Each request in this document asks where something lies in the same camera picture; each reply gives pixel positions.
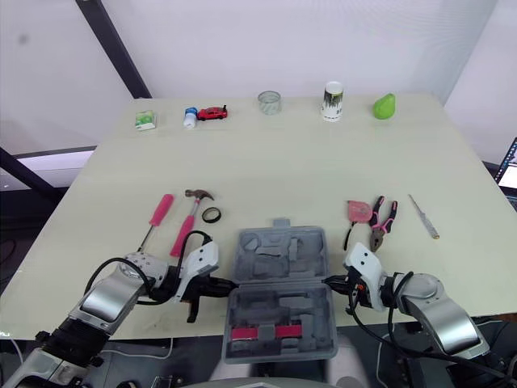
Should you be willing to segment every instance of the pink pliers handle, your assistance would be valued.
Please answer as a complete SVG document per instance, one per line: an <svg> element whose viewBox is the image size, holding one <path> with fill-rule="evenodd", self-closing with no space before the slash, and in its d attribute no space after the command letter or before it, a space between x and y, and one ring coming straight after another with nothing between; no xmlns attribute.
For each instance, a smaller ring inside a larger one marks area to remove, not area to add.
<svg viewBox="0 0 517 388"><path fill-rule="evenodd" d="M389 213L389 217L388 217L388 219L386 219L386 221L384 221L381 224L380 220L379 220L379 210L380 210L380 206L384 203L384 201L385 201L385 196L380 196L377 199L375 206L373 206L372 219L370 220L370 222L368 224L370 225L372 230L380 229L387 234L391 231L391 225L393 224L393 221L395 221L395 216L397 216L398 203L395 200L392 202L391 212Z"/></svg>

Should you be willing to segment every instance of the screwdriver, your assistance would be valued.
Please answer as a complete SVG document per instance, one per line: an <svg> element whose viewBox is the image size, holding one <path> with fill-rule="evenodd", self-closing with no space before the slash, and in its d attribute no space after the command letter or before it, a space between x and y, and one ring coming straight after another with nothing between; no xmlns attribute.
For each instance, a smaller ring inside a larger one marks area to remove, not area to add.
<svg viewBox="0 0 517 388"><path fill-rule="evenodd" d="M417 213L420 216L423 225L426 227L431 237L437 240L439 238L439 234L436 231L435 227L433 226L433 224L431 224L431 221L429 221L429 218L427 218L426 214L418 207L416 201L413 199L413 196L411 196L411 194L408 194L408 196L410 196L410 199L413 201L413 205L417 209Z"/></svg>
<svg viewBox="0 0 517 388"><path fill-rule="evenodd" d="M144 250L144 245L145 245L145 242L147 241L147 238L149 238L149 236L151 235L151 232L153 231L155 226L160 226L160 224L162 223L163 218L165 217L165 215L169 211L169 209L172 206L173 202L174 202L174 196L173 195L165 194L163 196L162 200L160 201L160 203L158 204L158 206L154 210L153 216L149 220L149 224L151 225L151 227L149 228L149 231L145 235L144 241L142 241L142 244L140 244L140 246L138 247L138 251L137 252L142 252Z"/></svg>

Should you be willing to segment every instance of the toy car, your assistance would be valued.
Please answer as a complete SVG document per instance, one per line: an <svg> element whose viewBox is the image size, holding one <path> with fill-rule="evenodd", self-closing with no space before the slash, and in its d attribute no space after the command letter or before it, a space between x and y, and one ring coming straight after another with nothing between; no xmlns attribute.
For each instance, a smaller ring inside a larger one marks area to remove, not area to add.
<svg viewBox="0 0 517 388"><path fill-rule="evenodd" d="M212 107L212 108L201 109L197 113L197 120L201 120L201 121L214 120L214 119L222 120L225 117L228 117L228 111L226 110L226 105L222 108Z"/></svg>

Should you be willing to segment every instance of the black ring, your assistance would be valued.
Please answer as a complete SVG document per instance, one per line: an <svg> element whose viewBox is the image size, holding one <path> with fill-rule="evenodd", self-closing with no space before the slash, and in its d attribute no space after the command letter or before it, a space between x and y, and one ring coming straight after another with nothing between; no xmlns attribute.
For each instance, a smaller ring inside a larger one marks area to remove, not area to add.
<svg viewBox="0 0 517 388"><path fill-rule="evenodd" d="M217 215L214 218L211 218L209 216L211 212L216 212ZM203 214L201 214L201 218L203 218L203 221L205 221L207 224L213 224L221 219L221 211L214 207L208 208L203 212Z"/></svg>

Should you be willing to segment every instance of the pliers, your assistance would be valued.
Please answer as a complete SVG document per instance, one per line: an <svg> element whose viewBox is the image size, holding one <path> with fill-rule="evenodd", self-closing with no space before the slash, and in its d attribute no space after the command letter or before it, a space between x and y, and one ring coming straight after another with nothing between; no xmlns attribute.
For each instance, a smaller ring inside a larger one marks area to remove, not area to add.
<svg viewBox="0 0 517 388"><path fill-rule="evenodd" d="M380 245L382 244L384 235L391 231L391 225L393 224L393 221L395 221L395 216L397 215L398 203L394 200L391 204L391 212L388 219L382 224L380 223L379 209L384 201L385 197L380 196L375 203L375 206L373 207L372 219L369 222L370 227L372 228L372 236L370 238L370 250L372 252L375 252L377 249L379 249Z"/></svg>

